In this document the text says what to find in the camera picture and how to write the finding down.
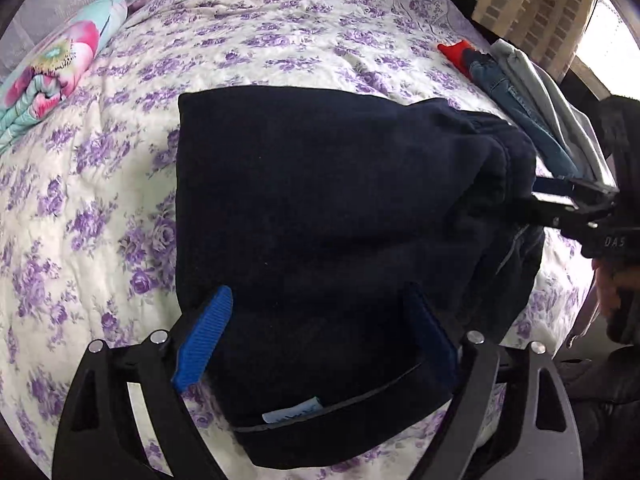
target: silver bolt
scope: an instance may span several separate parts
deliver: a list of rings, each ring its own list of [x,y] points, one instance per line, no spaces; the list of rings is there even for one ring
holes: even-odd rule
[[[484,336],[478,332],[478,330],[471,330],[466,333],[466,338],[469,339],[474,345],[480,345],[484,343]]]
[[[152,343],[159,345],[160,343],[164,343],[168,339],[168,337],[169,334],[166,330],[156,330],[152,333],[149,339],[151,339]]]
[[[546,346],[544,346],[540,341],[534,341],[531,343],[531,349],[534,354],[541,355],[546,352]]]
[[[102,350],[103,346],[104,343],[102,341],[100,341],[99,339],[94,339],[89,343],[89,352],[91,352],[92,354],[97,354],[100,350]]]

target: red sock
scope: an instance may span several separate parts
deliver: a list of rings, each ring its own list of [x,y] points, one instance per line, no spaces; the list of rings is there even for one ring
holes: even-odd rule
[[[438,50],[441,51],[441,53],[443,53],[447,59],[449,59],[449,61],[452,62],[458,70],[460,70],[460,72],[462,72],[468,79],[471,79],[469,70],[462,65],[462,52],[468,48],[475,50],[467,40],[462,40],[451,46],[443,44],[438,45]]]

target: curtain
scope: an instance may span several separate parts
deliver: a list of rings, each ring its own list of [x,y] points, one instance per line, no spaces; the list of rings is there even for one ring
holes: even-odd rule
[[[596,0],[478,0],[472,18],[556,81],[569,70]]]

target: bedspread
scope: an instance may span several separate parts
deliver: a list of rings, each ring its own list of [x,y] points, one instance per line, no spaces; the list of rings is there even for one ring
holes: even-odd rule
[[[45,473],[89,341],[133,344],[180,314],[178,95],[303,86],[402,104],[442,96],[501,115],[436,50],[462,38],[487,48],[447,0],[153,0],[124,25],[76,92],[0,157],[0,412]],[[562,342],[591,284],[579,249],[546,231],[529,305],[505,344]],[[498,388],[487,432],[501,399]],[[405,478],[445,411],[347,463],[283,472],[248,461],[205,384],[185,402],[231,479]],[[138,401],[134,410],[150,462],[166,470]]]

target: blue denim jeans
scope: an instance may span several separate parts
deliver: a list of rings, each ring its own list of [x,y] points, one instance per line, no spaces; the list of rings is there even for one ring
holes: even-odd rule
[[[581,176],[545,120],[516,90],[494,58],[467,49],[463,52],[462,60],[468,67],[472,81],[529,136],[553,176]]]

